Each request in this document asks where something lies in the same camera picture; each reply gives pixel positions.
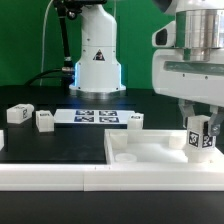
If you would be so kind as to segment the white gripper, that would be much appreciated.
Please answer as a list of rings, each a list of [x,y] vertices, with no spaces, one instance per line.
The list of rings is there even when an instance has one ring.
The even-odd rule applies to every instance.
[[[219,135],[224,121],[224,49],[212,50],[208,62],[184,61],[179,49],[156,50],[152,85],[158,94],[180,98],[184,128],[188,118],[195,115],[193,101],[211,105],[208,134]]]

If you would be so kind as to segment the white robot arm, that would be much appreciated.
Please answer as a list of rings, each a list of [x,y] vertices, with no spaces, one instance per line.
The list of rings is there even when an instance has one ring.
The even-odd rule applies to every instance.
[[[224,122],[224,0],[152,0],[174,20],[152,35],[152,84],[156,93],[175,97],[185,125],[193,104],[210,106],[207,133]],[[87,96],[124,89],[116,60],[117,24],[100,3],[82,7],[82,54],[70,89]]]

